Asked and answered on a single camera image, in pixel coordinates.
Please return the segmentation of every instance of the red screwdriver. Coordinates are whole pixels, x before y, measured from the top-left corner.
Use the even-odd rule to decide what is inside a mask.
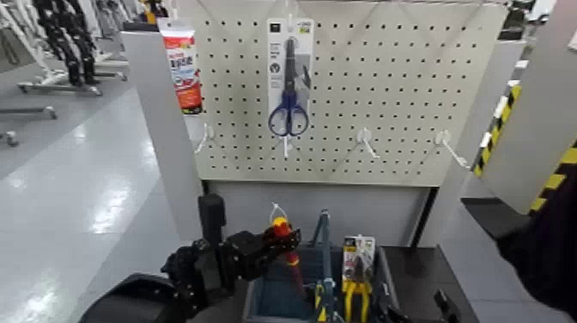
[[[289,221],[284,216],[277,216],[272,221],[272,228],[275,232],[275,236],[283,237],[290,235],[292,229],[290,228]],[[297,289],[302,295],[305,295],[305,289],[302,282],[301,267],[299,266],[299,255],[296,251],[291,251],[286,253],[287,264],[292,268],[293,276],[295,277],[295,282]]]

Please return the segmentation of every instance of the pegboard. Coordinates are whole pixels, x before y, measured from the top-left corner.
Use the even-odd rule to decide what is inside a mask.
[[[310,127],[282,141],[267,126],[266,19],[282,1],[181,6],[197,30],[203,105],[215,138],[205,180],[439,186],[507,13],[499,3],[301,1],[315,20]],[[356,134],[367,127],[374,159]]]

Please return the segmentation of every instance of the scissors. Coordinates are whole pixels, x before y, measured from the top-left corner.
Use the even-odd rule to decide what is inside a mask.
[[[269,117],[269,129],[280,137],[299,136],[308,127],[308,116],[299,104],[295,90],[295,40],[287,40],[287,57],[285,58],[284,89],[281,104],[272,111]]]

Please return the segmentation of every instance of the hazard stripe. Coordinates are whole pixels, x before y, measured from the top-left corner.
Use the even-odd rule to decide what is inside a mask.
[[[471,170],[477,177],[483,175],[483,169],[489,162],[491,153],[503,133],[503,127],[511,117],[511,112],[513,111],[515,102],[519,99],[520,95],[521,86],[515,85],[511,88],[509,96],[502,96],[499,100],[499,104],[497,105],[495,114],[493,115],[493,120],[491,121],[491,126],[483,137],[479,151],[477,152],[477,158],[475,158],[473,167],[471,167]]]
[[[539,212],[547,204],[547,200],[556,194],[556,190],[563,184],[567,174],[575,167],[577,167],[577,140],[563,154],[555,172],[545,181],[543,189],[531,204],[529,215]]]

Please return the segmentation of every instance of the cable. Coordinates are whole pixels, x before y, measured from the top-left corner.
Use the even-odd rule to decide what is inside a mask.
[[[17,66],[20,65],[20,57],[18,57],[18,53],[16,49],[10,43],[8,37],[4,33],[4,29],[0,30],[0,44],[2,44],[2,48],[4,49],[4,55],[6,55],[6,59],[8,59],[8,63]]]

